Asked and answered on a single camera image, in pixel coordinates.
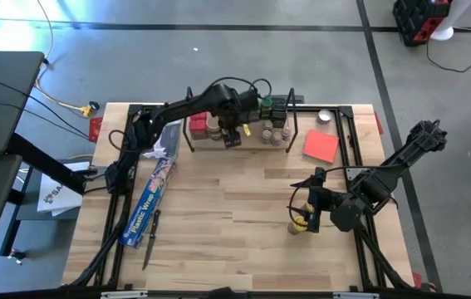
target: black metal frame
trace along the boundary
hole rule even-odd
[[[149,104],[149,105],[131,105],[129,108],[129,113],[128,113],[128,120],[126,121],[126,127],[125,131],[128,131],[130,128],[130,124],[132,122],[133,115],[141,110],[148,110],[152,109],[154,107],[158,106],[158,104]],[[341,159],[342,163],[344,165],[349,165],[349,158],[348,158],[348,153],[347,153],[347,144],[346,144],[346,136],[344,133],[344,127],[342,125],[342,121],[344,118],[347,120],[347,124],[349,127],[350,131],[350,142],[349,146],[353,149],[353,154],[355,158],[355,163],[356,165],[362,165],[362,159],[361,159],[361,152],[360,152],[360,146],[359,146],[359,140],[357,139],[357,133],[356,133],[356,128],[355,128],[355,120],[354,120],[354,115],[353,115],[353,110],[351,106],[325,106],[325,105],[301,105],[298,107],[297,111],[298,112],[315,112],[317,113],[319,110],[330,110],[336,119],[336,129],[337,129],[337,134],[339,137],[339,146],[341,149]],[[346,179],[346,186],[349,186],[349,182],[347,180],[347,173],[346,170],[344,170],[344,175]],[[125,203],[128,204],[128,212],[130,210],[130,199],[132,196],[132,190],[133,190],[133,183],[135,182],[135,171],[133,172],[133,175],[130,176],[130,184],[128,185],[128,188],[125,190],[128,190],[129,192],[125,192]],[[110,209],[114,209],[115,213],[115,208],[116,208],[116,200],[118,199],[115,198],[115,204],[110,205]],[[110,223],[112,224],[113,222],[110,221],[113,219],[113,216],[111,216],[111,213],[109,211],[108,217],[106,219],[106,224]],[[356,249],[357,249],[357,256],[359,259],[359,267],[361,271],[361,280],[362,280],[362,286],[363,286],[363,292],[364,293],[370,293],[370,294],[365,294],[366,295],[377,295],[379,294],[381,298],[399,298],[399,299],[409,299],[409,298],[439,298],[439,299],[447,299],[447,298],[470,298],[471,297],[464,297],[464,296],[458,296],[458,295],[451,295],[451,294],[442,294],[442,293],[432,293],[432,292],[421,292],[420,290],[413,290],[413,289],[389,289],[386,288],[385,284],[380,281],[380,279],[385,279],[385,276],[381,273],[380,275],[377,276],[378,278],[378,287],[375,287],[368,276],[368,270],[367,270],[367,265],[366,265],[366,256],[365,256],[365,251],[364,251],[364,243],[362,241],[362,238],[360,236],[361,233],[364,233],[363,238],[368,238],[370,240],[370,245],[372,248],[377,248],[377,237],[375,234],[375,227],[371,230],[371,233],[369,232],[370,230],[370,223],[373,225],[373,219],[369,220],[367,219],[367,224],[368,224],[368,229],[366,231],[362,230],[355,230],[354,234],[356,235]],[[101,297],[102,292],[113,292],[117,291],[117,282],[118,282],[118,277],[119,277],[119,270],[120,270],[120,261],[122,258],[122,248],[121,250],[117,249],[115,252],[115,260],[114,260],[114,265],[113,269],[111,271],[112,276],[111,279],[109,280],[109,283],[104,286],[64,286],[64,287],[59,287],[57,289],[50,289],[50,290],[37,290],[37,291],[29,291],[29,292],[12,292],[12,293],[2,293],[0,294],[0,297],[11,297],[11,298],[24,298],[24,297],[30,297],[30,298],[62,298],[62,297],[68,297],[68,298],[98,298]],[[380,265],[375,261],[375,266],[376,269],[377,267],[380,267]],[[129,291],[132,289],[132,285],[125,285],[124,291]],[[165,291],[165,290],[158,290],[158,291],[138,291],[141,293],[141,295],[148,295],[149,297],[209,297],[212,295],[212,292],[196,292],[196,291]],[[357,286],[351,286],[349,292],[358,292],[358,287]],[[363,296],[363,292],[359,294],[359,296],[356,297],[361,297]],[[262,292],[262,291],[247,291],[247,292],[232,292],[230,298],[232,299],[251,299],[251,298],[291,298],[291,297],[297,297],[297,298],[340,298],[341,294],[344,295],[344,297],[349,297],[349,294],[351,293],[340,293],[340,292]]]
[[[190,96],[192,96],[192,91],[190,90],[190,88],[188,88],[187,97],[189,98]],[[337,129],[337,134],[338,134],[338,137],[339,137],[339,146],[340,146],[340,149],[341,149],[341,159],[342,159],[343,165],[344,166],[350,165],[349,158],[348,158],[348,153],[347,153],[346,136],[345,136],[345,133],[344,133],[344,127],[342,125],[343,117],[346,117],[347,122],[348,122],[348,127],[349,127],[350,137],[351,137],[350,146],[353,148],[354,156],[355,156],[355,159],[356,159],[356,164],[358,164],[358,165],[362,164],[361,152],[360,152],[360,149],[359,149],[359,142],[358,142],[358,139],[357,139],[356,129],[355,129],[355,120],[354,120],[354,117],[353,117],[354,115],[353,115],[353,110],[352,110],[351,106],[345,106],[345,105],[341,105],[341,106],[301,105],[301,106],[297,107],[294,100],[293,100],[294,99],[294,90],[293,89],[291,89],[289,91],[288,99],[292,99],[292,103],[287,106],[287,110],[292,111],[292,113],[294,114],[295,135],[293,136],[293,139],[296,138],[297,131],[298,131],[298,128],[297,128],[297,112],[314,112],[314,113],[317,113],[320,110],[330,110],[334,114],[335,120],[336,120],[336,129]],[[131,124],[133,122],[133,118],[134,118],[135,115],[137,115],[141,111],[149,110],[149,109],[155,108],[157,106],[158,106],[158,104],[130,105],[130,108],[128,109],[128,117],[127,117],[126,124],[125,124],[126,134],[128,134],[128,135],[131,134],[131,130],[132,130]],[[124,138],[123,141],[122,141],[122,145],[121,145],[122,147],[121,148],[126,148],[126,146],[127,146],[126,143],[127,142],[128,142],[128,140],[126,138]],[[291,141],[291,144],[289,145],[289,148],[287,149],[287,152],[288,152],[288,150],[290,150],[290,148],[292,146],[292,142],[293,141]],[[104,230],[103,239],[102,239],[103,244],[105,243],[106,240],[108,240],[108,238],[112,234],[113,223],[114,223],[114,220],[115,220],[115,211],[116,211],[117,202],[118,202],[118,199],[119,199],[120,195],[125,196],[125,200],[124,200],[124,203],[123,203],[123,211],[124,211],[123,215],[125,215],[125,221],[126,222],[128,221],[128,216],[129,216],[128,214],[129,214],[129,211],[130,211],[131,197],[133,195],[133,189],[134,189],[134,183],[135,183],[135,173],[136,173],[135,169],[136,168],[137,168],[137,162],[135,164],[134,170],[130,172],[129,180],[128,180],[126,186],[124,188],[122,188],[121,190],[117,190],[116,192],[114,192],[111,195],[110,206],[108,208],[108,214],[106,216],[105,230]],[[344,169],[344,176],[345,176],[345,179],[346,179],[346,186],[348,186],[348,188],[349,188],[349,182],[347,181],[347,173],[346,173],[345,169]],[[371,283],[370,277],[368,275],[368,267],[367,267],[367,264],[366,264],[366,255],[365,255],[365,250],[364,250],[364,243],[361,239],[361,236],[359,235],[359,233],[357,231],[355,231],[354,234],[355,234],[355,240],[356,240],[357,257],[358,257],[358,260],[359,260],[359,268],[360,268],[360,272],[361,272],[362,286],[363,286],[363,290],[368,290],[368,289],[373,288],[373,284]],[[374,241],[374,243],[377,244],[376,235],[375,235],[375,227],[373,227],[373,230],[372,230],[372,233],[370,233],[370,236],[371,236],[372,240]],[[103,261],[96,270],[96,276],[95,276],[95,281],[94,281],[95,285],[93,287],[102,286],[102,282],[104,280],[103,276],[104,276],[104,271],[105,271],[105,260],[107,258],[106,255],[107,255],[107,252],[109,252],[108,248],[106,248],[107,251],[105,252],[105,254],[103,256],[101,256],[101,258],[103,258]],[[118,280],[119,280],[120,265],[121,265],[121,261],[122,261],[123,249],[124,249],[124,246],[122,244],[117,243],[117,249],[115,250],[114,262],[113,262],[112,269],[111,269],[111,277],[110,277],[108,283],[104,286],[108,286],[108,287],[116,289],[117,284],[118,284]],[[377,261],[375,261],[375,266],[376,266],[376,269],[379,266]],[[382,275],[382,273],[380,275],[378,275],[378,286],[379,287],[384,287],[384,283],[383,283],[384,279],[385,278]],[[254,294],[254,295],[260,294],[260,292],[251,292],[251,293]],[[162,297],[162,296],[172,296],[173,297],[174,294],[176,294],[178,297],[182,297],[182,296],[196,297],[197,292],[172,292],[172,291],[156,291],[155,292],[155,295],[160,296],[160,297]],[[322,296],[325,296],[325,295],[331,295],[332,293],[331,292],[266,292],[266,294],[273,295],[275,297],[289,297],[289,296],[297,296],[297,297],[303,296],[304,297],[305,295],[307,295],[308,297],[313,297],[313,296],[322,297]]]
[[[190,98],[193,96],[193,93],[190,89],[190,87],[187,88],[187,96],[186,98]],[[289,91],[288,98],[294,99],[294,89],[291,89]],[[158,106],[158,104],[148,104],[148,105],[142,105],[143,109],[144,108],[154,108]],[[297,127],[297,112],[314,112],[317,113],[320,110],[329,110],[333,115],[335,116],[335,122],[336,122],[336,132],[339,137],[339,147],[341,150],[341,160],[342,164],[344,166],[350,166],[350,160],[348,156],[348,144],[346,143],[346,135],[344,131],[344,126],[342,125],[342,120],[346,118],[347,124],[348,124],[348,130],[350,133],[350,142],[349,146],[353,149],[353,154],[355,158],[355,163],[356,165],[362,165],[362,158],[361,158],[361,149],[359,146],[359,140],[357,139],[357,132],[356,132],[356,126],[355,126],[355,119],[354,119],[354,114],[353,114],[353,109],[351,108],[350,105],[334,105],[334,106],[329,106],[329,105],[308,105],[308,104],[302,104],[302,105],[297,105],[294,103],[294,100],[292,101],[291,104],[287,106],[287,110],[291,111],[294,115],[294,126],[295,126],[295,135],[293,136],[293,139],[296,138],[297,132],[298,132],[298,127]],[[192,145],[190,144],[189,137],[185,133],[186,130],[186,121],[184,120],[184,125],[183,125],[183,130],[184,130],[184,137],[187,140],[187,143],[189,145],[189,148],[191,151],[194,151]],[[288,150],[290,150],[292,146],[292,142],[289,145]],[[347,173],[346,170],[344,169],[344,178],[346,180],[346,187],[350,188],[350,182],[347,180]],[[370,235],[370,238],[372,241],[377,244],[377,234],[375,232],[375,225],[373,222],[373,217],[367,216],[366,217],[366,223],[368,226],[368,233]],[[361,274],[361,282],[362,282],[362,288],[363,290],[370,289],[374,287],[374,284],[371,282],[369,273],[368,273],[368,265],[366,263],[366,254],[365,254],[365,245],[362,241],[362,238],[359,234],[358,231],[354,231],[354,236],[355,236],[355,242],[356,242],[356,251],[357,251],[357,258],[359,262],[359,270]],[[381,269],[380,264],[374,259],[374,264],[375,264],[375,274],[377,276],[377,286],[378,287],[386,287],[386,281],[385,281],[385,275],[383,274],[383,271]],[[171,292],[167,291],[168,293],[164,293],[164,291],[158,291],[156,292],[157,295],[174,295],[177,294],[177,297],[181,296],[191,296],[189,292]]]
[[[27,172],[27,178],[32,176],[32,171],[34,168],[29,167]],[[21,191],[17,191],[12,189],[10,191],[10,195],[8,196],[8,202],[13,203],[16,207],[13,210],[12,218],[10,219],[10,223],[8,224],[8,228],[4,235],[4,239],[2,240],[2,245],[0,249],[0,257],[8,257],[10,252],[12,252],[13,242],[16,240],[17,230],[19,230],[19,226],[21,225],[21,220],[17,220],[17,212],[21,207],[22,199],[25,196],[25,192],[27,191],[28,184],[23,184]]]
[[[185,100],[189,100],[192,97],[193,97],[193,91],[191,90],[191,87],[187,87],[187,95],[185,96]],[[287,149],[285,149],[286,153],[291,151],[291,147],[294,144],[294,140],[296,139],[296,136],[298,136],[298,118],[296,115],[295,98],[296,96],[294,95],[294,88],[291,88],[287,96],[287,105],[290,105],[291,110],[292,110],[292,116],[294,119],[294,135],[292,135],[291,142],[289,143]],[[192,153],[194,153],[196,149],[193,147],[193,145],[191,144],[191,140],[187,136],[187,117],[184,118],[184,125],[182,126],[182,133],[184,134],[185,141],[187,141],[187,145],[189,146],[189,149],[191,150]]]
[[[134,116],[140,113],[143,109],[150,109],[150,108],[155,107],[154,106],[146,106],[146,105],[130,105],[128,108],[128,117],[126,118],[126,124],[125,124],[125,135],[127,136],[132,136],[132,123],[134,120]],[[128,139],[123,138],[121,148],[125,149],[127,146]],[[120,152],[119,156],[121,157],[124,154],[124,152]],[[102,235],[102,244],[104,244],[109,236],[111,235],[111,232],[113,230],[113,225],[115,221],[115,211],[117,210],[117,202],[119,201],[119,197],[121,195],[125,196],[125,200],[123,202],[123,211],[130,211],[130,206],[131,206],[131,199],[132,195],[134,193],[134,184],[135,184],[135,174],[137,169],[137,163],[138,161],[135,162],[134,170],[130,172],[130,176],[128,179],[128,182],[126,186],[124,186],[123,189],[116,190],[114,193],[111,194],[110,198],[110,206],[108,208],[108,214],[105,219],[105,226],[104,226],[104,233]],[[129,213],[123,213],[125,215],[125,221],[128,222],[128,217]],[[111,268],[111,276],[110,279],[108,280],[109,286],[117,286],[117,283],[119,281],[119,275],[120,275],[120,264],[122,262],[122,254],[124,250],[124,245],[121,243],[117,243],[117,247],[115,250],[115,256],[113,259],[113,265]],[[102,282],[104,280],[104,271],[105,271],[105,261],[107,259],[106,257],[103,257],[103,260],[98,267],[95,275],[95,280],[94,280],[94,285],[95,286],[102,286]]]
[[[86,178],[81,174],[75,174],[64,164],[56,161],[50,155],[45,154],[30,141],[17,133],[13,133],[8,141],[7,154],[18,154],[22,160],[32,167],[48,175],[51,179],[63,184],[78,194],[84,193]]]

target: wooden tabletop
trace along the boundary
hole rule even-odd
[[[108,165],[118,157],[107,139],[111,130],[123,130],[129,104],[110,103],[98,139],[93,164]],[[365,165],[384,159],[372,105],[353,105],[356,130]],[[125,247],[119,285],[133,283],[134,289],[200,290],[230,286],[236,290],[346,291],[361,287],[353,232],[332,227],[329,214],[321,216],[319,233],[287,232],[290,222],[288,199],[293,188],[314,172],[316,166],[340,166],[302,154],[309,129],[336,135],[333,121],[316,123],[316,113],[299,113],[300,133],[290,154],[284,150],[197,150],[191,153],[183,136],[177,169],[159,206],[162,213],[149,266],[141,271],[146,243],[141,248]],[[119,145],[120,135],[114,135]],[[349,148],[351,164],[353,153]],[[141,160],[135,181],[132,210],[137,204],[155,161]],[[101,186],[90,183],[87,189]],[[345,191],[343,173],[327,175],[325,186]],[[295,206],[307,201],[307,191],[298,192]],[[63,275],[63,283],[77,278],[101,245],[110,195],[105,191],[83,198],[76,230]],[[379,244],[390,264],[413,284],[397,208],[387,204],[376,216]],[[366,249],[373,282],[373,259]],[[105,279],[113,259],[110,252]]]

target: spice rack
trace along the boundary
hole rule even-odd
[[[193,96],[193,92],[191,88],[187,88],[187,96],[186,99]],[[296,114],[296,103],[294,101],[294,89],[291,88],[289,91],[287,101],[287,121],[283,128],[288,128],[291,131],[291,135],[288,139],[282,140],[278,146],[272,145],[272,143],[264,144],[262,142],[262,132],[263,126],[266,120],[259,120],[248,123],[248,128],[250,130],[250,135],[246,135],[243,127],[238,127],[237,131],[241,135],[241,145],[237,147],[233,147],[234,150],[285,150],[287,153],[289,152],[294,140],[297,137],[298,128],[297,128],[297,114]],[[184,119],[184,125],[182,126],[182,133],[184,134],[184,138],[187,141],[187,145],[191,152],[195,150],[225,150],[224,142],[222,139],[220,140],[212,140],[210,138],[195,140],[190,139],[189,135],[191,135],[190,128],[188,127],[188,122],[190,122],[190,118]],[[271,132],[276,133],[278,132],[281,134],[283,128],[272,128]]]

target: gray floor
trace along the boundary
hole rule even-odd
[[[252,24],[360,26],[354,0],[152,0],[42,1],[53,21],[127,24]],[[392,0],[365,0],[372,26],[393,26]],[[0,18],[42,20],[28,0],[0,0]],[[471,26],[471,7],[458,25]],[[204,88],[220,76],[266,77],[277,93],[293,86],[309,103],[370,103],[378,111],[385,152],[393,153],[380,93],[362,32],[55,30],[43,80],[56,98],[85,104],[178,100],[186,86]],[[441,119],[446,150],[426,155],[412,170],[434,257],[446,292],[471,294],[471,70],[464,74],[430,65],[425,48],[405,48],[395,33],[374,33],[375,47],[401,138],[418,120]],[[0,50],[46,52],[50,34],[26,22],[0,27]],[[461,68],[471,63],[471,33],[433,42],[431,56]],[[49,116],[37,103],[29,109]],[[74,125],[87,122],[59,107]],[[94,146],[31,115],[18,133],[57,159],[92,153]],[[49,142],[49,139],[60,142]],[[424,273],[405,194],[401,226],[413,269]],[[11,208],[4,212],[4,223]],[[23,223],[15,247],[35,251],[22,267],[0,258],[0,292],[57,287],[74,223]]]

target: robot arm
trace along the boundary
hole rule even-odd
[[[123,149],[124,154],[105,172],[108,192],[119,193],[119,189],[124,188],[130,169],[141,152],[154,146],[169,122],[208,111],[212,116],[218,117],[218,125],[223,129],[226,146],[235,146],[240,145],[237,127],[248,122],[248,119],[239,116],[258,107],[258,91],[255,88],[238,94],[224,84],[215,84],[208,87],[202,95],[165,103],[161,107],[146,111],[132,124],[132,134],[128,136],[129,143],[126,149]]]
[[[366,168],[353,178],[348,193],[338,193],[322,187],[326,171],[316,168],[313,179],[300,188],[309,188],[309,209],[289,207],[301,214],[307,231],[318,233],[321,211],[331,212],[331,221],[342,232],[349,232],[361,223],[363,214],[375,215],[390,200],[398,179],[419,158],[430,151],[443,150],[447,132],[439,129],[439,120],[422,120],[410,131],[407,142],[378,168]]]

